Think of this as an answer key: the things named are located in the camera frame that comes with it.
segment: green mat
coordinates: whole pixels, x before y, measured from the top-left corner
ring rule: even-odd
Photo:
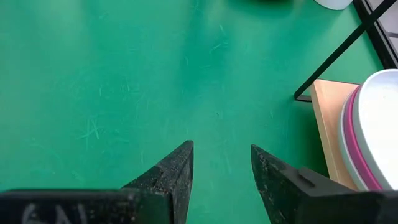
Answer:
[[[289,0],[0,2],[0,189],[118,188],[195,142],[187,223],[267,223],[250,145],[327,175],[293,92],[359,24]],[[367,36],[322,76],[362,82]]]

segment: pink bowl rim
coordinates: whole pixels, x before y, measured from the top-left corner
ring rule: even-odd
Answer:
[[[353,123],[353,106],[355,97],[361,87],[357,87],[353,94],[350,96],[347,102],[346,109],[344,111],[344,133],[347,142],[347,147],[349,154],[357,168],[359,174],[361,175],[363,181],[369,190],[382,190],[380,183],[374,177],[368,164],[364,160],[361,149],[359,148],[358,141],[356,139]]]

